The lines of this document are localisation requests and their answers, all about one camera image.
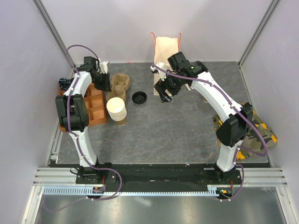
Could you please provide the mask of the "white paper takeout bag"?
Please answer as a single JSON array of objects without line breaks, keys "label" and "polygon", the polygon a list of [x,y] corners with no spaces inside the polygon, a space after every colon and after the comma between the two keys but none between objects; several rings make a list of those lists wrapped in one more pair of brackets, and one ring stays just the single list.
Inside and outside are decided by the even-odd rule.
[{"label": "white paper takeout bag", "polygon": [[170,70],[171,66],[168,58],[179,52],[181,33],[177,37],[156,37],[153,32],[150,32],[150,37],[154,46],[154,64],[163,65],[162,69]]}]

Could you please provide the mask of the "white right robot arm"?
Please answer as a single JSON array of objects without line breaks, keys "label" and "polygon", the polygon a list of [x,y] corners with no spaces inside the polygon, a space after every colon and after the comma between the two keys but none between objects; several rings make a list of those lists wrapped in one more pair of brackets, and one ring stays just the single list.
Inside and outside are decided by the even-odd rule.
[{"label": "white right robot arm", "polygon": [[216,135],[221,142],[220,154],[216,161],[214,178],[226,183],[235,167],[235,152],[250,130],[253,111],[249,104],[235,102],[214,80],[208,68],[200,61],[189,62],[180,51],[168,58],[172,70],[165,63],[151,65],[152,73],[160,78],[154,85],[161,102],[171,102],[185,84],[199,92],[213,107],[222,121]]}]

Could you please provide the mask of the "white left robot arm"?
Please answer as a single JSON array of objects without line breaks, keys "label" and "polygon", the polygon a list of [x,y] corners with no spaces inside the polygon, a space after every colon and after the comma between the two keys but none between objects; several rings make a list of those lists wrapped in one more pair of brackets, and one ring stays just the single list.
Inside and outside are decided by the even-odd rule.
[{"label": "white left robot arm", "polygon": [[112,91],[108,64],[108,61],[100,61],[92,56],[85,57],[84,64],[74,69],[74,79],[68,90],[55,99],[60,126],[72,137],[80,166],[90,168],[86,178],[91,183],[99,183],[103,173],[96,168],[98,158],[92,149],[88,134],[89,113],[84,96],[90,84],[94,84],[100,91]]}]

